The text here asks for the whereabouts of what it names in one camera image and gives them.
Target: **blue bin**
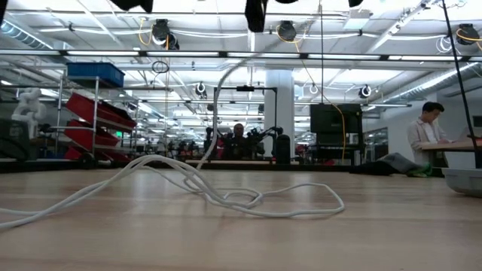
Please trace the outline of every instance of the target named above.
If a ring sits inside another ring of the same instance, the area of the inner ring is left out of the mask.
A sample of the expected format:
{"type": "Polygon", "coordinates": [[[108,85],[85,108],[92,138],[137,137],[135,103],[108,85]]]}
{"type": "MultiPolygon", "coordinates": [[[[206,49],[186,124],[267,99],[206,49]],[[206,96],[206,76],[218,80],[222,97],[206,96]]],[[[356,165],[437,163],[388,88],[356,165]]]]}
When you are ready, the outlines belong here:
{"type": "Polygon", "coordinates": [[[94,88],[96,77],[102,88],[123,87],[124,73],[111,63],[71,62],[67,63],[67,78],[83,87],[94,88]]]}

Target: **white pillar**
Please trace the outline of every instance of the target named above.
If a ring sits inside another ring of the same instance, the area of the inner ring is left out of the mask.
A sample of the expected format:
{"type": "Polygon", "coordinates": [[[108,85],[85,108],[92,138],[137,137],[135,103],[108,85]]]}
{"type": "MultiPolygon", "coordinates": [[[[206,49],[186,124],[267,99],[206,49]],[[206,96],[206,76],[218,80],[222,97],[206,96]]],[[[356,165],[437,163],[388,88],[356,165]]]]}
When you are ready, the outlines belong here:
{"type": "MultiPolygon", "coordinates": [[[[266,70],[265,87],[278,88],[276,125],[283,128],[283,134],[291,139],[291,157],[294,157],[294,80],[292,70],[266,70]]],[[[275,93],[264,91],[264,129],[275,126],[275,93]]],[[[264,140],[265,156],[271,157],[273,139],[264,140]]]]}

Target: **desk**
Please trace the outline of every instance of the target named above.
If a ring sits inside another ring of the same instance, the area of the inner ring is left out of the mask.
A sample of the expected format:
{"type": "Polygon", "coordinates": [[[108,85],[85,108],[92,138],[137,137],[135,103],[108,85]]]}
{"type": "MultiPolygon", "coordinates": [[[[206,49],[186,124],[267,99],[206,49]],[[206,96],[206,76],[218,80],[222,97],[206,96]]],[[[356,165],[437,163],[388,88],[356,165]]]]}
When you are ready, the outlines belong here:
{"type": "MultiPolygon", "coordinates": [[[[482,142],[477,142],[477,146],[482,148],[482,142]]],[[[447,144],[430,144],[422,147],[424,151],[458,151],[458,152],[472,152],[474,146],[472,141],[452,142],[447,144]]]]}
{"type": "MultiPolygon", "coordinates": [[[[37,210],[118,170],[0,177],[0,207],[37,210]]],[[[181,175],[165,170],[176,180],[181,175]]],[[[264,219],[206,204],[138,170],[82,204],[0,234],[8,271],[480,271],[480,199],[440,178],[339,172],[203,171],[215,187],[276,190],[323,182],[346,204],[324,218],[264,219]]],[[[259,209],[331,208],[322,188],[267,196],[259,209]]],[[[0,221],[19,217],[0,214],[0,221]]]]}

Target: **white robot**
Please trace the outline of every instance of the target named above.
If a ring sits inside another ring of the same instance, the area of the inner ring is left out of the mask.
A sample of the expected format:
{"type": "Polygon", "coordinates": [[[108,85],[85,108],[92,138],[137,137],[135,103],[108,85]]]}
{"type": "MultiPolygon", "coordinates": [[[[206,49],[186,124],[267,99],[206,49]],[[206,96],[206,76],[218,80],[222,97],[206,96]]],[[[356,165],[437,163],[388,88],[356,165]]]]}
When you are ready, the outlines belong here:
{"type": "Polygon", "coordinates": [[[29,127],[29,138],[37,137],[38,121],[45,118],[47,115],[47,108],[41,104],[39,97],[42,92],[39,88],[27,88],[20,94],[19,104],[12,114],[12,120],[19,120],[27,122],[29,127]]]}

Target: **white shirt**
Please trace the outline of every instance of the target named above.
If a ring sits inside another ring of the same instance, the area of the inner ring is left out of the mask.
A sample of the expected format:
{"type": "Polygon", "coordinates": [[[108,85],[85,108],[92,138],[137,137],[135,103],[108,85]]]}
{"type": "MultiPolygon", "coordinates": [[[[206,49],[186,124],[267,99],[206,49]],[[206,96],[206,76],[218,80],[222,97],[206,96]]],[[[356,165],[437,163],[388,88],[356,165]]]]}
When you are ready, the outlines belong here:
{"type": "Polygon", "coordinates": [[[430,143],[436,144],[438,142],[437,136],[434,133],[434,127],[430,123],[424,123],[423,129],[425,130],[425,134],[429,139],[430,143]]]}

